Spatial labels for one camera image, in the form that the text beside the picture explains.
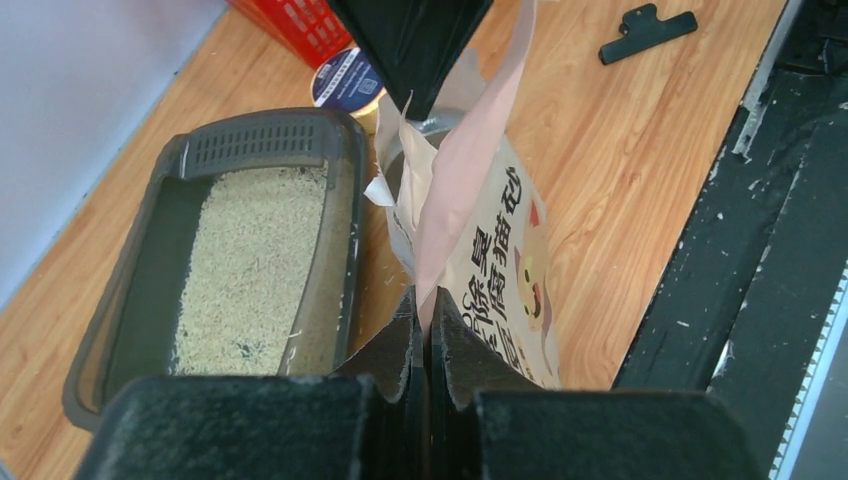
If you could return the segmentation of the silver metal scoop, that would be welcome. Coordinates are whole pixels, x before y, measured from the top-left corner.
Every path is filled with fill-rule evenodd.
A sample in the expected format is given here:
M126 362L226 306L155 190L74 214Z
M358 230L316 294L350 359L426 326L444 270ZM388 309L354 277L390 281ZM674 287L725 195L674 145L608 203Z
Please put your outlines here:
M438 148L447 134L460 123L463 116L464 112L458 109L436 108L426 120L412 121L411 124L432 147ZM388 144L378 151L379 163L394 200L398 199L405 158L397 131L398 129L395 128Z

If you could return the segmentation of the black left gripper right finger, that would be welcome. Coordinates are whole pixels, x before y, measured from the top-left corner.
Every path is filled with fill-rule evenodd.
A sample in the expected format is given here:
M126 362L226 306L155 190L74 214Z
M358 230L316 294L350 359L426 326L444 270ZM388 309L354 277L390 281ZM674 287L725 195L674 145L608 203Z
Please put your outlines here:
M431 477L480 479L475 395L538 391L464 323L450 292L436 291L429 339Z

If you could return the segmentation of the pink cat litter bag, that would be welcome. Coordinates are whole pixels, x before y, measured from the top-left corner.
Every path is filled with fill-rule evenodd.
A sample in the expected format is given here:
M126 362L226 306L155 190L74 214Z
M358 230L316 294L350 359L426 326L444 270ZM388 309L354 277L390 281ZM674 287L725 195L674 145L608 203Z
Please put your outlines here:
M473 50L461 54L432 111L452 108L464 116L438 148L404 109L381 98L377 172L365 194L386 214L391 248L415 284L423 329L431 328L436 291L444 288L490 350L536 385L558 389L545 205L505 132L537 10L534 1L521 3L509 49L491 79L482 78ZM397 200L378 153L395 128L405 154Z

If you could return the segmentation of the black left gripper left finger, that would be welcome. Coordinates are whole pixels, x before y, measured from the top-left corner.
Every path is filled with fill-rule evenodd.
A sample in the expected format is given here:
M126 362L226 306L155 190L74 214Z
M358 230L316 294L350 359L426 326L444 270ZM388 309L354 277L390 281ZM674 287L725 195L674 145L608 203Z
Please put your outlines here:
M407 288L390 321L337 369L371 387L360 407L362 479L424 476L423 340L415 300L415 289Z

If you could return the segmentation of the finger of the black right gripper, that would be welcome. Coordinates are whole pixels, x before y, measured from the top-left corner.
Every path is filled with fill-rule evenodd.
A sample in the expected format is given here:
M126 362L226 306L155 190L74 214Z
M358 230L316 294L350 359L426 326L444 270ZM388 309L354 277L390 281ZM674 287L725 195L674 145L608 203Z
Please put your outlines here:
M427 118L492 0L329 0L328 5L414 121Z

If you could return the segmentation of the black bag clip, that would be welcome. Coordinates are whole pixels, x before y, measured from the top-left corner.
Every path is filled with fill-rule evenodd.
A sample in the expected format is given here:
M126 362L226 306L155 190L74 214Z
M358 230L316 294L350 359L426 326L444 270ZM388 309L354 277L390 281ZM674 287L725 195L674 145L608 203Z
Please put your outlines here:
M697 29L698 22L692 11L661 20L657 17L657 6L647 3L622 15L619 25L621 36L602 45L598 57L603 65L610 65Z

